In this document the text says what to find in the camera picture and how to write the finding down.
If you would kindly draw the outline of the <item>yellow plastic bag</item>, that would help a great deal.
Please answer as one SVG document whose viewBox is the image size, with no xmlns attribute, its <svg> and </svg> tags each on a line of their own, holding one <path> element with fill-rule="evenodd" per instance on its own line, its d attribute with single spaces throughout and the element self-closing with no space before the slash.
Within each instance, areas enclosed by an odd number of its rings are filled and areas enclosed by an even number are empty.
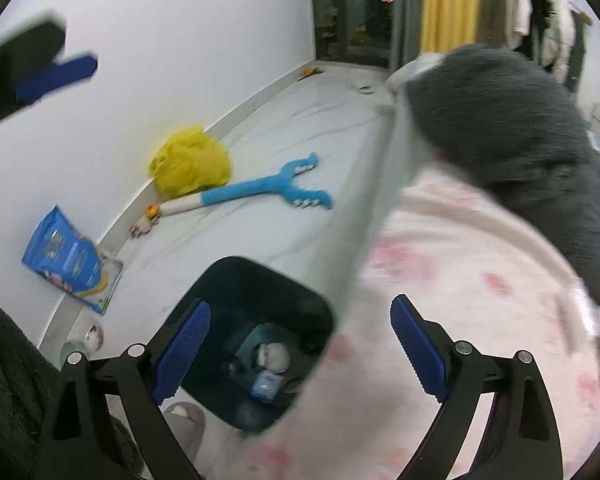
<svg viewBox="0 0 600 480">
<path fill-rule="evenodd" d="M 165 200 L 226 185 L 232 173 L 227 150 L 201 126 L 173 133 L 148 165 L 148 174 Z"/>
</svg>

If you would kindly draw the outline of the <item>blue snack bag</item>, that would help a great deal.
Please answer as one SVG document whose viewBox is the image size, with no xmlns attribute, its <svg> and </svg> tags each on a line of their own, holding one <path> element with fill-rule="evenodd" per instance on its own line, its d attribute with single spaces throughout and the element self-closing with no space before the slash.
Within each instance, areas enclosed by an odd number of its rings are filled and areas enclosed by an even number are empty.
<svg viewBox="0 0 600 480">
<path fill-rule="evenodd" d="M 123 271 L 123 262 L 84 236 L 58 206 L 38 222 L 22 263 L 100 315 Z"/>
</svg>

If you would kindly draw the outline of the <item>white tissue in bin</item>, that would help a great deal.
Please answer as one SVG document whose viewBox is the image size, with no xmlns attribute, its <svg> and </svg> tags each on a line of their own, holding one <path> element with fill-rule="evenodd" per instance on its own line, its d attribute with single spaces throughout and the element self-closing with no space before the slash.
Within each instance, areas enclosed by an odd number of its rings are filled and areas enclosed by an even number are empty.
<svg viewBox="0 0 600 480">
<path fill-rule="evenodd" d="M 290 353 L 286 346 L 280 342 L 260 344 L 257 350 L 256 362 L 258 367 L 281 375 L 289 370 Z"/>
</svg>

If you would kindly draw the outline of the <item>hanging clothes on rack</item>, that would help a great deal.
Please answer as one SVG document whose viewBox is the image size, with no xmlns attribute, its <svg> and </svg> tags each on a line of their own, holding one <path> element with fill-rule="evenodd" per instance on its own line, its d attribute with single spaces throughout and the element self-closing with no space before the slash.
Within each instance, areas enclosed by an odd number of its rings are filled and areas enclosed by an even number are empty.
<svg viewBox="0 0 600 480">
<path fill-rule="evenodd" d="M 483 0 L 479 40 L 538 64 L 570 93 L 579 90 L 593 21 L 569 0 Z"/>
</svg>

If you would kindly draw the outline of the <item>small duck keychain toy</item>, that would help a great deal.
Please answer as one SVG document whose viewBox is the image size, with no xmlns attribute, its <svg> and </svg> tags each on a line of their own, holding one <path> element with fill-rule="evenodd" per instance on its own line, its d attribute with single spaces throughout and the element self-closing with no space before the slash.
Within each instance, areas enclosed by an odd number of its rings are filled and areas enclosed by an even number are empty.
<svg viewBox="0 0 600 480">
<path fill-rule="evenodd" d="M 130 237 L 137 238 L 148 234 L 160 219 L 160 206 L 152 204 L 129 229 Z"/>
</svg>

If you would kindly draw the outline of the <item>blue packet in bin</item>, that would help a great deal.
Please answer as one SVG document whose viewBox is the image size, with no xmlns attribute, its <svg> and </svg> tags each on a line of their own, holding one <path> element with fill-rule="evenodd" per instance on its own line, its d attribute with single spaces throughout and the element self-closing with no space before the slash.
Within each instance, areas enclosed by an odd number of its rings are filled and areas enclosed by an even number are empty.
<svg viewBox="0 0 600 480">
<path fill-rule="evenodd" d="M 261 370 L 250 387 L 250 396 L 263 403 L 273 403 L 283 381 L 282 375 Z"/>
</svg>

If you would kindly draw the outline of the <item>yellow curtain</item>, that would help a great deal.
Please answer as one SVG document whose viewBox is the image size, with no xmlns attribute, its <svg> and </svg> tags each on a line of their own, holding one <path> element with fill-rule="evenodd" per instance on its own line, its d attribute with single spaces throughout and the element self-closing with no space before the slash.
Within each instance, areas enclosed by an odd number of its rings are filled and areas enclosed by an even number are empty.
<svg viewBox="0 0 600 480">
<path fill-rule="evenodd" d="M 446 53 L 478 39 L 482 0 L 422 0 L 419 52 Z"/>
</svg>

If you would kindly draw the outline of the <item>dark grey fleece blanket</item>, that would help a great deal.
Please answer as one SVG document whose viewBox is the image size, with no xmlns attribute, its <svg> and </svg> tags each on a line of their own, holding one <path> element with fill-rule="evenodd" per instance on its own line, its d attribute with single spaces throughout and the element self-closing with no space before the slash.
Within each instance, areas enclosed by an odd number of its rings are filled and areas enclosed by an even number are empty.
<svg viewBox="0 0 600 480">
<path fill-rule="evenodd" d="M 544 235 L 600 304 L 600 153 L 566 89 L 516 52 L 473 44 L 405 90 L 427 141 Z"/>
</svg>

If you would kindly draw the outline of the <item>dark teal trash bin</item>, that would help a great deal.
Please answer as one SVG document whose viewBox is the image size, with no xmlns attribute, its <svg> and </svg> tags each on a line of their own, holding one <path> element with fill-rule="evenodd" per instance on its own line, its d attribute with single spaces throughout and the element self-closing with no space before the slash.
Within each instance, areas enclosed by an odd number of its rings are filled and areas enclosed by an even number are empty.
<svg viewBox="0 0 600 480">
<path fill-rule="evenodd" d="M 152 396 L 183 389 L 227 425 L 260 434 L 294 403 L 333 330 L 317 292 L 260 263 L 222 258 L 160 327 Z"/>
</svg>

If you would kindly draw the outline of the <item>blue plush slingshot toy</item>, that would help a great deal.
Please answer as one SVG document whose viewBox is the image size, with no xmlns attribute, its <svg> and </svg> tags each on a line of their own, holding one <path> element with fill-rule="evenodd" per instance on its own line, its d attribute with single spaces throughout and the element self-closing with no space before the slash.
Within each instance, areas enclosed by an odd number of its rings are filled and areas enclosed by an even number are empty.
<svg viewBox="0 0 600 480">
<path fill-rule="evenodd" d="M 168 200 L 158 206 L 158 211 L 160 216 L 172 216 L 172 214 L 257 195 L 278 195 L 286 203 L 299 208 L 322 206 L 325 209 L 332 209 L 334 201 L 326 191 L 307 190 L 294 184 L 295 177 L 311 171 L 319 163 L 320 159 L 317 154 L 311 153 L 306 158 L 287 162 L 277 174 L 228 184 L 219 188 L 209 188 L 200 193 Z"/>
</svg>

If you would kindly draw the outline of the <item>dark sliding glass door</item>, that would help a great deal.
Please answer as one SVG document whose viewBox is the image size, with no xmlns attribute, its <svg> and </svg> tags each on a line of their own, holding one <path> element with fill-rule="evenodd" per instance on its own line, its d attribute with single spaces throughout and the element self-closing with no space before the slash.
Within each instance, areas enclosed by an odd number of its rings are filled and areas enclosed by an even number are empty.
<svg viewBox="0 0 600 480">
<path fill-rule="evenodd" d="M 313 0 L 316 55 L 322 61 L 386 68 L 393 0 Z"/>
</svg>

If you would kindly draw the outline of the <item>grey slipper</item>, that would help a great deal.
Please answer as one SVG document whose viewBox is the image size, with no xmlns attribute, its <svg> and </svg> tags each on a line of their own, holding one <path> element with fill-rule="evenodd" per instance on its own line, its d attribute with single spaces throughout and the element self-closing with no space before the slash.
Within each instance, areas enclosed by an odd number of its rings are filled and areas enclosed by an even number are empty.
<svg viewBox="0 0 600 480">
<path fill-rule="evenodd" d="M 164 410 L 163 416 L 178 444 L 193 463 L 196 460 L 206 429 L 204 411 L 193 403 L 176 402 Z"/>
</svg>

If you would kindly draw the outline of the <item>grey curtain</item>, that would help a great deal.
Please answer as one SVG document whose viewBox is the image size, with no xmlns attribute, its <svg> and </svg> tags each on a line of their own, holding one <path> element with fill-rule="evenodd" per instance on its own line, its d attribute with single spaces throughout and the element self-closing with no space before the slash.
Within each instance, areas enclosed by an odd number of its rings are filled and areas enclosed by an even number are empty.
<svg viewBox="0 0 600 480">
<path fill-rule="evenodd" d="M 395 72 L 419 55 L 422 0 L 394 0 L 391 14 L 389 70 Z"/>
</svg>

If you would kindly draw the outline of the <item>pink cartoon bed sheet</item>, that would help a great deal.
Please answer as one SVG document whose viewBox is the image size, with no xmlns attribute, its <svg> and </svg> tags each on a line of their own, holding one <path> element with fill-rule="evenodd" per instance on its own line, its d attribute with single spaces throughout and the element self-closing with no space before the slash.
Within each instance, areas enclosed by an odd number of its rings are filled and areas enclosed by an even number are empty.
<svg viewBox="0 0 600 480">
<path fill-rule="evenodd" d="M 557 295 L 577 275 L 532 226 L 450 167 L 402 188 L 349 307 L 296 405 L 248 440 L 234 479 L 393 479 L 434 419 L 390 324 L 405 295 L 426 320 L 489 356 L 527 350 L 557 419 L 566 474 L 600 442 L 594 352 L 568 353 Z"/>
</svg>

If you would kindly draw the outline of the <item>orange toy on floor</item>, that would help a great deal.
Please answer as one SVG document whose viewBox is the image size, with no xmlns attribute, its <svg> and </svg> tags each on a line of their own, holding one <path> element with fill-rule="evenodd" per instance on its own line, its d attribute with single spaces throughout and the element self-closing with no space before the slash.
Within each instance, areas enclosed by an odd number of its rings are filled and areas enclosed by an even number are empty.
<svg viewBox="0 0 600 480">
<path fill-rule="evenodd" d="M 322 70 L 321 67 L 310 66 L 310 67 L 304 68 L 301 71 L 300 80 L 305 80 L 306 78 L 309 78 L 309 77 L 312 77 L 312 76 L 315 76 L 315 75 L 319 75 L 319 74 L 322 74 L 322 73 L 324 73 L 324 70 Z"/>
</svg>

